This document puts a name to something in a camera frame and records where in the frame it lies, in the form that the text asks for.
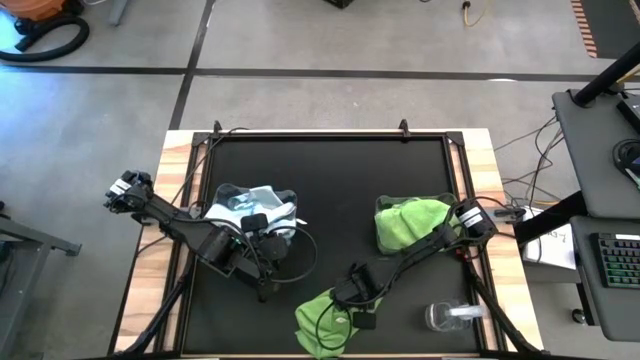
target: orange vacuum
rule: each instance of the orange vacuum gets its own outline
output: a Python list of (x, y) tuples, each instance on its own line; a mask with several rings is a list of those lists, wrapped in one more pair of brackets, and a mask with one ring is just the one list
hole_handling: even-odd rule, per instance
[[(13, 62), (47, 61), (77, 50), (89, 38), (89, 24), (78, 16), (84, 11), (81, 0), (0, 0), (0, 7), (17, 18), (15, 28), (24, 38), (15, 46), (23, 54), (0, 51), (0, 60)], [(44, 35), (65, 25), (80, 27), (78, 35), (57, 49), (24, 54)]]

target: green cloth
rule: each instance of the green cloth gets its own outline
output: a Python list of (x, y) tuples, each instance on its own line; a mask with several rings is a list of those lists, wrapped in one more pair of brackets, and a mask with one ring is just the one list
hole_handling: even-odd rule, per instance
[[(316, 338), (316, 323), (322, 311), (331, 304), (332, 300), (329, 296), (331, 289), (318, 295), (315, 299), (308, 301), (296, 309), (296, 319), (300, 330), (296, 331), (296, 337), (302, 347), (316, 359), (327, 357), (335, 357), (342, 354), (344, 347), (336, 350), (327, 350), (320, 346)], [(374, 310), (378, 307), (382, 299), (376, 301)], [(354, 309), (350, 309), (351, 318)], [(318, 335), (322, 344), (326, 347), (334, 348), (344, 343), (349, 334), (349, 320), (346, 311), (340, 311), (335, 306), (331, 306), (329, 310), (320, 319), (318, 326)], [(358, 332), (357, 328), (351, 327), (351, 336)]]
[[(402, 250), (433, 231), (449, 211), (449, 205), (435, 199), (409, 198), (375, 215), (378, 248), (385, 255)], [(458, 224), (454, 216), (449, 222)]]

